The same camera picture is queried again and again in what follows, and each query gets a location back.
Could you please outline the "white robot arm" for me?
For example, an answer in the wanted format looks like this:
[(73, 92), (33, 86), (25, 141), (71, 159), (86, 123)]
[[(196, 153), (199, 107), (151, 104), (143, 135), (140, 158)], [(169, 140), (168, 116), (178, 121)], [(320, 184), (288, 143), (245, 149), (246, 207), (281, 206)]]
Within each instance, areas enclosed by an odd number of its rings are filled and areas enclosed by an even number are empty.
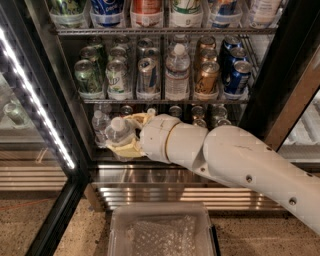
[(108, 148), (121, 157), (174, 163), (228, 187), (246, 187), (275, 201), (320, 234), (320, 178), (251, 133), (232, 125), (208, 130), (167, 114), (116, 117)]

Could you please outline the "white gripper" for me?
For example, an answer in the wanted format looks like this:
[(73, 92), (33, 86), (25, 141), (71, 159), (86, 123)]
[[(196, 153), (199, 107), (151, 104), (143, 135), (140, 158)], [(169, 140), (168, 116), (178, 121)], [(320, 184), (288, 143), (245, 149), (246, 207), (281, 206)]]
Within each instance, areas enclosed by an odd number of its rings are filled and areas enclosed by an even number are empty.
[(111, 146), (110, 150), (120, 157), (140, 158), (146, 155), (150, 160), (173, 163), (169, 155), (170, 135), (181, 120), (167, 114), (155, 117), (148, 113), (135, 113), (124, 117), (134, 129), (141, 130), (140, 142), (133, 138), (124, 146)]

